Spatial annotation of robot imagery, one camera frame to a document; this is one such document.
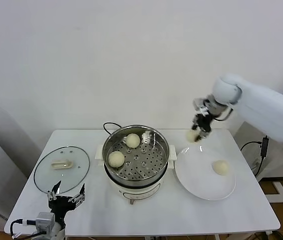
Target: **steamed bun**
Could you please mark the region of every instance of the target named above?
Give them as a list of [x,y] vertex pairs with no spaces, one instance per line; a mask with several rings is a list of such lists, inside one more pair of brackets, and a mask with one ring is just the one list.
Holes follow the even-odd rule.
[[229,164],[225,160],[218,160],[212,163],[212,169],[219,175],[225,176],[229,172]]
[[140,143],[141,139],[135,133],[131,133],[126,137],[126,145],[131,149],[137,148]]
[[108,164],[112,168],[119,168],[125,162],[125,156],[120,151],[113,151],[108,156]]

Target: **black cable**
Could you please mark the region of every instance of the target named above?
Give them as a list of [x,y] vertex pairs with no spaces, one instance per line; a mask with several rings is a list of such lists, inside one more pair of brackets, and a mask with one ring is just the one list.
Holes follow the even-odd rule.
[[263,164],[263,161],[264,161],[264,157],[262,156],[262,157],[261,157],[260,164],[259,164],[259,168],[258,168],[257,172],[255,173],[255,177],[257,176],[257,174],[259,174],[259,172],[260,172],[260,170],[261,170],[261,167],[262,167],[262,164]]
[[14,235],[14,232],[13,232],[13,225],[14,224],[23,224],[23,219],[17,219],[15,221],[11,222],[11,224],[10,224],[10,236]]
[[214,120],[219,121],[219,122],[226,121],[230,117],[230,115],[232,114],[233,111],[234,110],[231,108],[229,113],[227,114],[227,116],[225,116],[223,119],[214,118]]
[[116,126],[118,126],[118,127],[120,127],[120,128],[122,127],[122,126],[120,126],[119,124],[117,124],[117,123],[115,123],[115,122],[111,122],[111,121],[105,122],[102,127],[103,127],[103,129],[104,129],[109,135],[111,135],[111,133],[110,133],[109,131],[107,131],[107,129],[106,129],[106,127],[105,127],[107,124],[113,124],[113,125],[116,125]]
[[259,144],[261,145],[262,142],[261,141],[249,141],[249,142],[246,142],[240,149],[240,151],[242,151],[244,149],[245,146],[247,146],[248,144]]
[[39,235],[44,235],[44,234],[46,234],[46,232],[45,231],[41,231],[41,232],[39,232],[39,233],[35,233],[35,234],[33,234],[33,235],[29,235],[29,236],[24,236],[24,237],[21,237],[21,238],[15,238],[15,239],[17,239],[17,240],[25,240],[25,239],[30,239],[30,238],[33,238],[33,237],[36,237],[36,236],[39,236]]

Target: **power cord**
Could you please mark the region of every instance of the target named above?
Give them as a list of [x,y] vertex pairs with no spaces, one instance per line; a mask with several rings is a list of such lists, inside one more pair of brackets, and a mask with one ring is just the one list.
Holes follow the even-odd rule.
[[119,124],[117,124],[117,123],[115,123],[115,122],[111,122],[111,121],[108,121],[108,122],[105,122],[103,125],[102,125],[102,127],[103,127],[103,129],[109,134],[109,135],[111,135],[111,133],[106,129],[106,125],[107,124],[112,124],[112,125],[116,125],[117,127],[122,127],[122,126],[120,126]]
[[[42,232],[38,232],[38,233],[35,233],[35,234],[32,234],[32,235],[29,235],[29,236],[24,236],[24,237],[20,237],[18,238],[17,236],[14,237],[14,232],[13,232],[13,226],[14,224],[23,224],[23,219],[17,219],[15,221],[12,221],[11,224],[10,224],[10,236],[13,238],[13,239],[17,239],[17,240],[26,240],[26,239],[30,239],[30,238],[33,238],[33,237],[36,237],[36,236],[39,236],[39,235],[44,235],[46,234],[45,231],[42,231]],[[27,225],[36,225],[36,221],[35,220],[27,220],[26,221],[26,224]]]
[[258,167],[258,170],[257,172],[254,174],[255,177],[260,173],[260,170],[262,168],[262,164],[263,164],[263,161],[264,159],[266,158],[267,156],[267,149],[268,149],[268,142],[269,142],[269,138],[267,136],[263,137],[262,138],[262,141],[249,141],[249,142],[246,142],[241,148],[240,148],[240,151],[242,151],[244,149],[245,146],[249,145],[249,144],[259,144],[261,145],[260,146],[260,157],[261,157],[261,161],[260,161],[260,164],[259,164],[259,167]]
[[226,121],[230,117],[230,115],[232,114],[233,111],[234,110],[231,108],[230,111],[228,112],[227,116],[225,116],[223,119],[214,118],[214,120],[219,121],[219,122]]
[[262,145],[262,142],[261,141],[249,141],[249,142],[246,142],[240,149],[240,151],[242,151],[244,149],[244,147],[246,147],[248,144],[259,144],[259,145]]

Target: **white table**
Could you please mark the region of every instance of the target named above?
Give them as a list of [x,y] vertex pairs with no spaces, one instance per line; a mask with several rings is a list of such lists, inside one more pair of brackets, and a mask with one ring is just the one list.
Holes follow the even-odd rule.
[[[188,146],[186,130],[160,130],[177,153]],[[214,129],[209,140],[225,154],[237,173],[231,196],[208,201],[190,194],[168,169],[164,183],[154,196],[130,205],[115,193],[102,166],[94,159],[98,145],[107,138],[103,130],[56,130],[39,159],[59,147],[78,146],[90,158],[91,167],[83,180],[86,200],[65,218],[66,236],[177,236],[213,235],[277,230],[280,223],[256,181],[233,137],[226,129]],[[46,194],[33,182],[32,171],[4,228],[9,233],[15,219],[34,219],[50,211]],[[73,196],[82,184],[64,193]],[[14,232],[31,234],[33,226],[14,225]]]

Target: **white stand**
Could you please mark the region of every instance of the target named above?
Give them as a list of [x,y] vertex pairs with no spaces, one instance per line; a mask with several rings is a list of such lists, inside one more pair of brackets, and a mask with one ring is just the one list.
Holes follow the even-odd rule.
[[[277,151],[281,152],[275,152],[275,154],[278,154],[278,156],[283,156],[283,149],[278,148]],[[267,173],[269,173],[271,170],[279,168],[283,165],[283,157],[278,160],[272,160],[270,161],[265,168],[257,175],[256,179],[259,182]],[[274,187],[276,188],[278,194],[266,194],[266,197],[269,201],[269,203],[283,203],[283,186],[280,182],[274,181],[272,183]]]
[[272,184],[276,188],[278,194],[267,194],[268,201],[272,203],[283,203],[283,185],[279,181],[273,181]]

